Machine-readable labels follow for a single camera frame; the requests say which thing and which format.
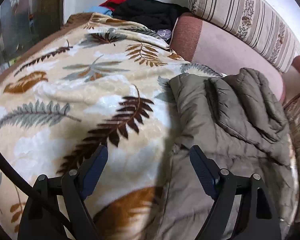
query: screw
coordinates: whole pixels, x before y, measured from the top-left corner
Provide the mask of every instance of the screw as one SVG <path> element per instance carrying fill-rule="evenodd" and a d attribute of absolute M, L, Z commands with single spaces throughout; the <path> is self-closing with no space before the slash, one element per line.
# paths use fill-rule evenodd
<path fill-rule="evenodd" d="M 76 175 L 77 173 L 78 173 L 77 170 L 71 170 L 71 171 L 69 171 L 69 175 L 70 175 L 70 176 L 74 176 L 74 175 Z"/>
<path fill-rule="evenodd" d="M 228 171 L 227 169 L 222 169 L 222 170 L 221 170 L 221 174 L 222 174 L 222 175 L 225 175 L 225 176 L 226 176 L 226 175 L 229 175 L 229 171 Z"/>
<path fill-rule="evenodd" d="M 46 175 L 44 175 L 44 174 L 41 174 L 39 177 L 38 177 L 38 180 L 44 180 L 46 178 Z"/>
<path fill-rule="evenodd" d="M 261 179 L 261 176 L 257 173 L 253 174 L 253 178 L 256 179 L 256 180 L 259 180 Z"/>

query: red clothing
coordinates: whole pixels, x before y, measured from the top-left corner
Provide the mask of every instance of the red clothing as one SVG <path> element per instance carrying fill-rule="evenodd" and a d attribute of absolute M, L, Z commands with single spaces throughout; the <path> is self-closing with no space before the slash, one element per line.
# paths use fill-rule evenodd
<path fill-rule="evenodd" d="M 117 7 L 119 4 L 125 2 L 126 0 L 108 0 L 104 2 L 103 4 L 100 4 L 99 6 L 107 7 L 111 11 L 114 11 L 115 7 Z"/>

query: striped pillow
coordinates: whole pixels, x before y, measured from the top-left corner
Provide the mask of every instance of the striped pillow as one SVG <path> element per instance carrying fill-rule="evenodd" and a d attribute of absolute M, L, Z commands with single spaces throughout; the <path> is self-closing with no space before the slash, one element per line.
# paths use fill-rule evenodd
<path fill-rule="evenodd" d="M 189 8 L 244 41 L 281 72 L 300 55 L 297 38 L 264 0 L 189 0 Z"/>

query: black cable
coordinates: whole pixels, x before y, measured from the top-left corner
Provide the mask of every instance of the black cable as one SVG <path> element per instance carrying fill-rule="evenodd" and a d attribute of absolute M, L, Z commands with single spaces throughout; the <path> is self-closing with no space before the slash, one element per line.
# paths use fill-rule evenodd
<path fill-rule="evenodd" d="M 41 206 L 55 216 L 74 236 L 70 221 L 59 210 L 54 208 L 50 202 L 35 191 L 7 162 L 0 153 L 0 170 L 16 185 L 22 192 L 33 200 L 38 201 Z"/>

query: gray leaf print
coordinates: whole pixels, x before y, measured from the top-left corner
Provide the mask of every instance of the gray leaf print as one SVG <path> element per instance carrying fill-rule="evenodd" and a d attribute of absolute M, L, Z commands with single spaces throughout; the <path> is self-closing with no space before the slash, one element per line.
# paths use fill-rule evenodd
<path fill-rule="evenodd" d="M 63 69 L 81 69 L 80 72 L 74 72 L 63 79 L 65 80 L 76 80 L 80 78 L 85 78 L 85 82 L 94 81 L 98 78 L 108 76 L 113 72 L 127 72 L 129 70 L 120 69 L 120 68 L 112 68 L 112 66 L 118 65 L 121 61 L 106 61 L 106 62 L 98 62 L 96 61 L 100 59 L 98 57 L 92 64 L 90 65 L 70 65 L 63 67 Z"/>
<path fill-rule="evenodd" d="M 64 117 L 81 122 L 81 119 L 68 115 L 70 111 L 69 103 L 66 103 L 61 110 L 59 109 L 59 103 L 54 104 L 52 101 L 47 106 L 43 102 L 39 103 L 39 100 L 34 106 L 31 102 L 28 105 L 23 104 L 22 108 L 18 106 L 16 110 L 13 110 L 0 119 L 0 129 L 7 124 L 18 125 L 19 123 L 21 123 L 20 127 L 25 128 L 39 124 L 45 125 L 49 122 L 49 126 L 53 126 L 59 123 Z"/>
<path fill-rule="evenodd" d="M 161 76 L 158 77 L 158 84 L 160 87 L 163 88 L 164 92 L 156 95 L 154 98 L 157 98 L 161 101 L 167 102 L 167 103 L 175 103 L 174 95 L 172 92 L 172 89 L 169 84 L 169 79 L 162 78 Z"/>
<path fill-rule="evenodd" d="M 197 63 L 188 63 L 188 64 L 181 64 L 180 71 L 181 73 L 185 73 L 188 69 L 197 69 L 203 73 L 212 75 L 214 77 L 222 77 L 218 72 L 215 72 L 211 68 L 206 65 L 197 64 Z"/>
<path fill-rule="evenodd" d="M 150 30 L 146 27 L 143 27 L 143 28 L 133 27 L 133 28 L 128 28 L 128 29 L 121 28 L 120 30 L 131 31 L 131 32 L 134 32 L 134 33 L 141 33 L 141 34 L 145 34 L 145 35 L 149 35 L 151 37 L 154 37 L 158 40 L 163 40 L 159 34 L 157 34 L 156 32 L 154 32 L 154 31 L 152 31 L 152 30 Z"/>

